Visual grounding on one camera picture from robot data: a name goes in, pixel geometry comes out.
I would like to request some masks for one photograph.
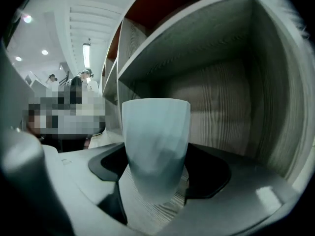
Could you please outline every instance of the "ceiling light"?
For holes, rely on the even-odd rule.
[[[30,15],[25,15],[23,17],[23,20],[24,20],[25,23],[29,24],[32,21],[32,17]]]
[[[90,68],[90,44],[83,44],[84,67]]]

